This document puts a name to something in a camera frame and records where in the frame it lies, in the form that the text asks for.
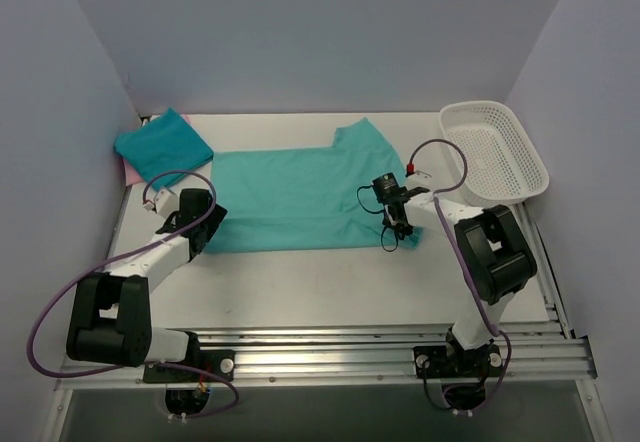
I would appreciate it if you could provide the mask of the light green t shirt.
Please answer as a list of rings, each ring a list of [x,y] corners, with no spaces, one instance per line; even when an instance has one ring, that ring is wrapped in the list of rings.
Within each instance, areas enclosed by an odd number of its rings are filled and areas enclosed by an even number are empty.
[[[228,213],[205,250],[390,249],[370,187],[386,173],[402,181],[404,166],[368,119],[337,129],[325,147],[219,153],[211,178]]]

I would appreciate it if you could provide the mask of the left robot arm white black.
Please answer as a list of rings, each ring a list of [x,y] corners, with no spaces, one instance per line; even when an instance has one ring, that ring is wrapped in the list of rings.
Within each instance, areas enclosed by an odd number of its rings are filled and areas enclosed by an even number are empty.
[[[150,295],[203,252],[226,214],[209,190],[184,189],[177,209],[150,240],[151,249],[81,279],[72,307],[67,356],[125,367],[166,362],[166,370],[177,380],[194,379],[202,367],[194,336],[155,327]]]

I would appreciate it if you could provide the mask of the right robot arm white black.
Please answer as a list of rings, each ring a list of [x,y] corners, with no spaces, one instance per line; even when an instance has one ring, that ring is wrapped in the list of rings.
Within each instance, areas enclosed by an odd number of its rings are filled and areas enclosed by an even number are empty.
[[[450,329],[444,362],[455,374],[480,362],[479,349],[500,336],[507,305],[537,274],[537,263],[512,210],[464,205],[427,187],[401,186],[391,173],[372,181],[382,206],[383,227],[401,240],[417,229],[438,232],[449,241],[470,301]]]

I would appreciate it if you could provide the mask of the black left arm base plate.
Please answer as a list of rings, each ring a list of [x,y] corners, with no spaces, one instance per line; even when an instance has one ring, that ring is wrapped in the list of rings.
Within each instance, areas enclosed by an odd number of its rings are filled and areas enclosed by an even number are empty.
[[[178,365],[193,367],[202,371],[210,372],[226,381],[234,380],[235,352],[233,350],[197,350],[188,354],[186,359],[178,362]],[[177,384],[209,382],[210,379],[201,375],[182,369],[163,368],[158,365],[147,366],[144,369],[144,383],[148,384]]]

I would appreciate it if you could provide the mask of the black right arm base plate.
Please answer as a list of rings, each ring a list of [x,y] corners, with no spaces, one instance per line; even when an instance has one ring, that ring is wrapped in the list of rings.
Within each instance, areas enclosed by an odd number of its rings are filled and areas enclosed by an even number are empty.
[[[503,358],[495,344],[478,349],[454,349],[448,344],[414,346],[414,367],[418,378],[426,379],[483,379],[498,377]]]

